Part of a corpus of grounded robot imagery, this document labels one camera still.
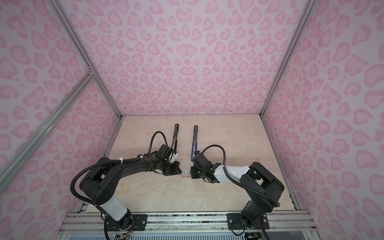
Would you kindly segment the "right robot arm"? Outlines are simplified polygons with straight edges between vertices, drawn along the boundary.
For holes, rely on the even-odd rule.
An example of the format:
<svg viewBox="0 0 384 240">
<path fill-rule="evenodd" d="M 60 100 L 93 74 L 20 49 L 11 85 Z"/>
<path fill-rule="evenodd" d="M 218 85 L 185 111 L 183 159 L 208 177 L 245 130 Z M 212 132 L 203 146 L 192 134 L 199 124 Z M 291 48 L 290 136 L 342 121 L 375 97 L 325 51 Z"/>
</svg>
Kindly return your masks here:
<svg viewBox="0 0 384 240">
<path fill-rule="evenodd" d="M 212 164 L 199 151 L 194 153 L 192 162 L 192 179 L 203 179 L 210 184 L 232 183 L 247 192 L 251 199 L 240 213 L 240 223 L 245 229 L 262 226 L 267 221 L 266 213 L 280 206 L 285 186 L 261 163 L 253 162 L 248 167 Z"/>
</svg>

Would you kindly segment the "aluminium diagonal wall strut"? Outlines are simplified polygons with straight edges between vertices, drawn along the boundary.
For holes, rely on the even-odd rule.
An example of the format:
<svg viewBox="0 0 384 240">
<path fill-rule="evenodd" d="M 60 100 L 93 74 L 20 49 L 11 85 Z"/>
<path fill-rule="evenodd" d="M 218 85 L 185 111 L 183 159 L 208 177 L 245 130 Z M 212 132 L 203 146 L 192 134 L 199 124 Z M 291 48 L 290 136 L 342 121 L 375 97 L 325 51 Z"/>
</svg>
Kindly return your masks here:
<svg viewBox="0 0 384 240">
<path fill-rule="evenodd" d="M 67 111 L 81 96 L 89 83 L 93 80 L 95 73 L 90 71 L 81 82 L 77 84 L 68 96 L 58 105 L 53 113 L 39 126 L 26 144 L 14 155 L 10 162 L 1 172 L 1 193 L 10 185 L 15 176 L 21 171 L 32 154 L 41 146 L 51 131 L 56 127 Z"/>
</svg>

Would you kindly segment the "aluminium front rail frame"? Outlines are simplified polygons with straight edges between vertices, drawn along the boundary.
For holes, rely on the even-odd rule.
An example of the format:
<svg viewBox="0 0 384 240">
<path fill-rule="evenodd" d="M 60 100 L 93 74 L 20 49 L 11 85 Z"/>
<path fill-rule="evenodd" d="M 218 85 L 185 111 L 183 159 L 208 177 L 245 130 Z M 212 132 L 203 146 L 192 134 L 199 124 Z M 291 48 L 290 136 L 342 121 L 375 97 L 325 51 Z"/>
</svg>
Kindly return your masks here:
<svg viewBox="0 0 384 240">
<path fill-rule="evenodd" d="M 132 213 L 132 226 L 121 230 L 117 222 L 100 213 L 68 214 L 59 240 L 318 240 L 307 211 L 274 211 L 261 216 L 248 229 L 238 212 Z"/>
</svg>

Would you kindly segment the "red white staple box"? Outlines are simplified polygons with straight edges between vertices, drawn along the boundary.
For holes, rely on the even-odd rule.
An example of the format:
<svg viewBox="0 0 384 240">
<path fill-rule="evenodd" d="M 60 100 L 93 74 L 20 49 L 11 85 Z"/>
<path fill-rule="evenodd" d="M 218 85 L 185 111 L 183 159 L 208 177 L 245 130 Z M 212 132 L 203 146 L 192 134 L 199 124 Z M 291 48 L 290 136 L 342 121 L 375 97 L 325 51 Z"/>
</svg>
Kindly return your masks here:
<svg viewBox="0 0 384 240">
<path fill-rule="evenodd" d="M 192 175 L 191 175 L 191 171 L 190 170 L 181 170 L 182 172 L 181 172 L 181 174 L 180 174 L 180 176 L 182 176 L 182 177 L 188 177 L 188 178 L 191 178 L 192 177 Z"/>
</svg>

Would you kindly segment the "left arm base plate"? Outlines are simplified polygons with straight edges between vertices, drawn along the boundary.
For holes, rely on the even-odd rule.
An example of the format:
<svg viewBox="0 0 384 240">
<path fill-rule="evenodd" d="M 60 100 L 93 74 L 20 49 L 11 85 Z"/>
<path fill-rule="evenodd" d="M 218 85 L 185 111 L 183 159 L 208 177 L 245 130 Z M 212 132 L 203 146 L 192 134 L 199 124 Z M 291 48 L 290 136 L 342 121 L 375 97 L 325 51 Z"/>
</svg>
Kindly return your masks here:
<svg viewBox="0 0 384 240">
<path fill-rule="evenodd" d="M 104 230 L 113 232 L 144 231 L 146 228 L 148 215 L 127 214 L 121 220 L 116 221 L 109 215 L 104 217 Z"/>
</svg>

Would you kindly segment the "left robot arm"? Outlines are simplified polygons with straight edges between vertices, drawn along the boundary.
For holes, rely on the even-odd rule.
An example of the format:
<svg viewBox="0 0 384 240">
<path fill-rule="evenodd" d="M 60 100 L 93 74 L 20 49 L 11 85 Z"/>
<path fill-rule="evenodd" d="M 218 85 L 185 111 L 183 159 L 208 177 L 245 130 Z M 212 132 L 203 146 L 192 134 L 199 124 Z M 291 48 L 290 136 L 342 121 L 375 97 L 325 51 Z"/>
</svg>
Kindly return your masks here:
<svg viewBox="0 0 384 240">
<path fill-rule="evenodd" d="M 103 157 L 96 164 L 75 175 L 70 189 L 76 198 L 97 207 L 122 229 L 126 229 L 131 224 L 132 218 L 129 209 L 116 196 L 120 180 L 138 173 L 156 173 L 158 170 L 163 176 L 182 173 L 178 161 L 171 162 L 165 158 L 158 158 L 155 152 L 138 155 L 133 159 L 111 160 Z"/>
</svg>

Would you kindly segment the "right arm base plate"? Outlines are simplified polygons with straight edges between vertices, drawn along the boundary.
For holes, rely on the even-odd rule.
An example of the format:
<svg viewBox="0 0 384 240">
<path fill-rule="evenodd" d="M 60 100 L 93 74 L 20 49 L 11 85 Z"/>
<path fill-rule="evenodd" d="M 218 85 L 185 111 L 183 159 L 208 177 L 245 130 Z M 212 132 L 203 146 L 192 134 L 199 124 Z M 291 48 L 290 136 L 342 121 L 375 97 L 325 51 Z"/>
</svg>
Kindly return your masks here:
<svg viewBox="0 0 384 240">
<path fill-rule="evenodd" d="M 226 214 L 229 230 L 269 230 L 270 225 L 266 215 L 246 217 L 241 213 Z"/>
</svg>

